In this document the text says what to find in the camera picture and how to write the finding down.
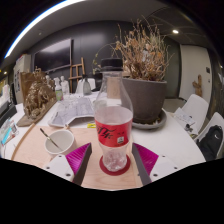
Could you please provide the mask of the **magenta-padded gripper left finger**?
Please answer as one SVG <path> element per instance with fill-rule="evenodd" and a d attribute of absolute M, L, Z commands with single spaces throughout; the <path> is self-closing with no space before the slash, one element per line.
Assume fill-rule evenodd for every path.
<path fill-rule="evenodd" d="M 67 155 L 57 155 L 44 167 L 44 170 L 81 185 L 91 154 L 92 145 L 87 143 Z"/>

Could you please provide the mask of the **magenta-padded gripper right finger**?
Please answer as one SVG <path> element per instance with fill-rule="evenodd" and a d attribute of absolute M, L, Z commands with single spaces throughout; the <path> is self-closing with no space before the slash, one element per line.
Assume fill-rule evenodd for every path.
<path fill-rule="evenodd" d="M 178 170 L 178 166 L 165 155 L 158 155 L 137 143 L 132 144 L 132 154 L 143 185 L 150 184 Z"/>

